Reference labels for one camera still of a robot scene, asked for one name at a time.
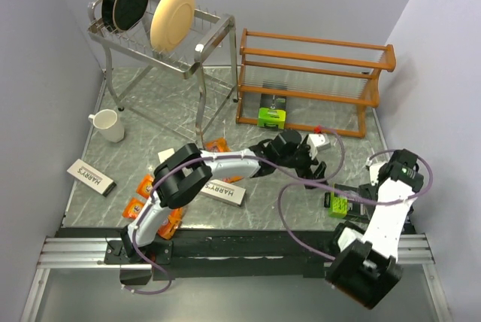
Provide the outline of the black green razor box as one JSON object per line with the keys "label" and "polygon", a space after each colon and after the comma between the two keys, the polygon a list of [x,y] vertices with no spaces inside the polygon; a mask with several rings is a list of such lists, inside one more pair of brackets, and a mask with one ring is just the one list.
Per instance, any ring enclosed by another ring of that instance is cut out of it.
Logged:
{"label": "black green razor box", "polygon": [[372,195],[374,188],[370,184],[362,184],[359,187],[334,184],[333,187],[346,192],[348,197],[338,193],[325,192],[324,207],[327,209],[329,217],[360,223],[368,223],[370,221],[375,207],[373,205],[359,204],[352,199],[353,196],[360,196],[374,200]]}
{"label": "black green razor box", "polygon": [[286,97],[261,94],[257,126],[266,129],[284,129],[286,123]]}

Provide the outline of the orange wooden shelf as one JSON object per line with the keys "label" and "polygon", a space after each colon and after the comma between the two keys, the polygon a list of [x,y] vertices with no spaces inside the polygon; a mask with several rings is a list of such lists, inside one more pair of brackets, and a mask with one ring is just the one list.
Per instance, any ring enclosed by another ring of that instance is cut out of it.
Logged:
{"label": "orange wooden shelf", "polygon": [[237,123],[257,125],[263,95],[286,100],[288,129],[335,129],[364,138],[380,104],[379,80],[397,65],[392,44],[378,45],[244,29],[240,37]]}

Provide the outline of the orange razor blister pack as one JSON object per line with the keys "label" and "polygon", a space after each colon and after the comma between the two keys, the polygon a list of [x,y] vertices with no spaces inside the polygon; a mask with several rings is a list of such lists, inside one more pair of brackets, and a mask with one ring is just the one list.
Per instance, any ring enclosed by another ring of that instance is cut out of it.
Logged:
{"label": "orange razor blister pack", "polygon": [[[217,138],[213,141],[208,141],[205,143],[204,148],[205,150],[210,152],[220,152],[220,153],[231,152],[231,149],[224,138]],[[223,178],[222,181],[225,183],[232,184],[242,179],[243,177],[241,176],[232,176],[228,178]]]}

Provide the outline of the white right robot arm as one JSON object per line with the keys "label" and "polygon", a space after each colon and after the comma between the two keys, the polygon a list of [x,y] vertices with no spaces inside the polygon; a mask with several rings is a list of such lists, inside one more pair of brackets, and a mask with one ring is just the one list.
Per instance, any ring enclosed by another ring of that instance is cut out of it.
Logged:
{"label": "white right robot arm", "polygon": [[370,185],[376,205],[367,229],[340,223],[328,243],[334,260],[326,281],[369,310],[403,275],[398,246],[408,213],[424,186],[420,160],[407,149],[392,151]]}

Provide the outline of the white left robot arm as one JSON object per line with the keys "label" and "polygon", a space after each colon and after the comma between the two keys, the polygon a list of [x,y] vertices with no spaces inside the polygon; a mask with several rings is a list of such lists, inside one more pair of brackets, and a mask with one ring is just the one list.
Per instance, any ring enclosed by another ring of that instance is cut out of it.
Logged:
{"label": "white left robot arm", "polygon": [[325,165],[317,160],[317,154],[327,142],[321,133],[303,137],[295,130],[284,130],[275,138],[235,152],[215,153],[193,143],[184,145],[155,169],[147,202],[121,232],[123,255],[131,263],[144,261],[168,215],[188,205],[213,179],[260,178],[279,167],[295,170],[302,179],[323,179]]}

